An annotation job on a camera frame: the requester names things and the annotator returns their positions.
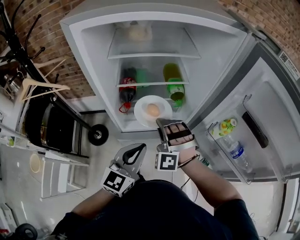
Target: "metal stand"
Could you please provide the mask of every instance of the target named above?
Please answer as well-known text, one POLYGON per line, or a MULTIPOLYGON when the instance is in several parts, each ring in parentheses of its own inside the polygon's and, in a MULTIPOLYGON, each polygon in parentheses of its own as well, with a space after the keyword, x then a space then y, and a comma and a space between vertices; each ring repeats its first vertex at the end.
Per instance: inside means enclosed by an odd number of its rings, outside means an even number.
MULTIPOLYGON (((33 57, 30 57, 27 53, 27 44, 28 44, 28 39, 29 36, 34 28, 34 26, 36 25, 38 19, 41 17, 41 15, 38 15, 35 22, 33 23, 31 29, 29 30, 29 33, 26 37, 26 41, 25 41, 25 48, 22 47, 18 36, 16 35, 15 32, 15 16, 16 13, 18 11, 18 9, 20 8, 20 6, 23 4, 24 0, 22 0, 22 2, 19 4, 19 6, 16 8, 13 17, 12 17, 12 22, 11 22, 11 26, 9 24, 9 21, 5 15, 5 9, 4 9, 4 5, 2 2, 0 2, 0 17, 4 26, 4 30, 0 31, 0 35, 2 35, 5 40, 6 43, 9 45, 11 51, 13 52, 13 56, 12 57, 0 57, 0 60, 6 60, 7 62, 10 62, 12 59, 15 59, 16 61, 18 61, 21 66, 26 70, 26 72, 30 75, 30 77, 36 81, 39 82, 45 82, 44 78, 42 77, 42 75, 38 72, 38 70, 36 69, 36 67, 33 65, 31 59, 36 58, 40 53, 42 53, 45 48, 42 47, 40 49, 40 51, 33 57)), ((39 94, 45 91, 49 91, 49 88, 37 88, 34 90, 34 94, 39 94)), ((50 98, 50 101, 53 105, 61 108, 63 111, 65 111, 68 115, 70 115, 75 121, 77 121, 80 125, 82 125, 84 128, 88 129, 89 131, 89 141, 94 144, 94 145, 102 145, 106 142, 107 138, 108 138, 108 130, 106 129, 105 126, 101 125, 101 127, 99 128, 99 124, 95 125, 93 127, 91 127, 88 123, 86 123, 85 121, 83 121, 81 119, 80 116, 77 115, 77 113, 75 113, 64 101, 62 101, 57 95, 55 94, 47 94, 47 98, 50 98)))

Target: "red bottle cap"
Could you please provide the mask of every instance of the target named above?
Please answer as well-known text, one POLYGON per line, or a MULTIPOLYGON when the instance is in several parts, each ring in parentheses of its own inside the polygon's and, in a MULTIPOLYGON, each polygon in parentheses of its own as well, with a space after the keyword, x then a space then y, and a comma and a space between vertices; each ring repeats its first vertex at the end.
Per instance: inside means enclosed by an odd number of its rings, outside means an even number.
POLYGON ((124 103, 124 107, 127 109, 131 108, 131 103, 124 103))

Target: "glass shelf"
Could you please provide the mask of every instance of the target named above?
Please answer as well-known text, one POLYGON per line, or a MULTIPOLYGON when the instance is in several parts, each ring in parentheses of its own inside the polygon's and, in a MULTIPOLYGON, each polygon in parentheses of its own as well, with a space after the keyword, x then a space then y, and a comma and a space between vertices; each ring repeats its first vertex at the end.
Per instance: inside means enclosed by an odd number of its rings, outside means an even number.
POLYGON ((108 59, 150 56, 173 56, 200 59, 194 42, 184 28, 153 28, 152 39, 134 41, 128 29, 116 29, 108 59))
POLYGON ((151 85, 169 85, 174 82, 165 82, 163 69, 168 63, 175 63, 178 65, 182 82, 176 82, 175 84, 189 84, 186 70, 182 64, 180 58, 175 57, 137 57, 137 58, 124 58, 120 60, 119 71, 117 76, 116 87, 129 87, 129 86, 151 86, 151 85), (122 70, 126 68, 135 68, 140 73, 140 78, 137 78, 137 83, 133 84, 120 84, 122 81, 122 70))

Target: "plastic bottle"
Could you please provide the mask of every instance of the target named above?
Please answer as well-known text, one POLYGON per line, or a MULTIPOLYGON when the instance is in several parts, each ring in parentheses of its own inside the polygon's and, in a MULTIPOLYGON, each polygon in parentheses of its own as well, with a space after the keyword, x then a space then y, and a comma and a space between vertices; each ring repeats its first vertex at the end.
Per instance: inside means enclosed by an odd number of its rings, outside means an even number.
POLYGON ((210 131, 210 134, 215 140, 219 139, 230 134, 235 129, 237 124, 238 122, 235 118, 225 119, 221 123, 214 126, 214 128, 210 131))
POLYGON ((247 173, 252 171, 252 166, 248 162, 247 155, 239 141, 235 141, 230 135, 226 135, 220 139, 220 142, 241 169, 247 173))
MULTIPOLYGON (((123 78, 121 84, 134 84, 136 83, 136 69, 134 67, 127 68, 123 70, 123 78)), ((121 103, 123 105, 119 108, 121 113, 127 113, 128 110, 131 108, 131 102, 134 100, 136 95, 136 86, 128 86, 128 87, 120 87, 119 89, 119 96, 121 103)))
MULTIPOLYGON (((164 66, 164 78, 166 82, 182 82, 180 69, 175 63, 168 63, 164 66)), ((175 102, 175 107, 182 106, 185 90, 183 84, 167 85, 170 98, 175 102)))

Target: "wall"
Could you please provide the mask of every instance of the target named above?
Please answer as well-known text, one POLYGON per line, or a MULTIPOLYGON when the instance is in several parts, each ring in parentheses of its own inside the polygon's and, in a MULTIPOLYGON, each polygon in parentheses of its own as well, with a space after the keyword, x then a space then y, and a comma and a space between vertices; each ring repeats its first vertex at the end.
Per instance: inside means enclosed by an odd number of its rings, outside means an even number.
MULTIPOLYGON (((31 25, 38 14, 42 15, 29 38, 30 55, 34 55, 42 46, 46 48, 46 51, 34 60, 35 62, 44 62, 63 55, 70 57, 48 78, 49 81, 54 82, 56 74, 60 74, 58 82, 71 87, 70 91, 61 92, 66 98, 95 95, 80 70, 59 25, 59 21, 82 1, 25 0, 15 20, 17 34, 24 45, 31 25)), ((10 19, 20 2, 21 0, 5 0, 10 19)), ((296 0, 220 0, 219 3, 241 14, 254 26, 262 27, 274 37, 300 69, 300 4, 296 0)), ((6 46, 4 39, 0 37, 0 52, 6 46)), ((41 71, 46 74, 54 66, 45 67, 41 71)))
POLYGON ((300 69, 300 3, 297 0, 220 0, 219 3, 263 28, 300 69))
MULTIPOLYGON (((5 8, 9 19, 21 0, 5 0, 5 8)), ((58 82, 71 87, 70 91, 62 91, 65 98, 82 98, 94 96, 94 92, 86 81, 79 65, 77 64, 71 49, 60 28, 59 21, 83 0, 25 0, 21 5, 15 19, 17 35, 24 46, 27 33, 38 14, 42 17, 33 29, 28 44, 28 53, 33 56, 42 46, 46 50, 41 53, 34 62, 45 62, 59 56, 68 56, 57 70, 53 71, 48 80, 54 82, 56 74, 60 74, 58 82)), ((7 47, 6 42, 0 37, 0 52, 7 47)), ((41 69, 43 74, 48 73, 55 64, 41 69)))
POLYGON ((105 103, 96 96, 68 99, 67 103, 78 112, 105 110, 105 103))

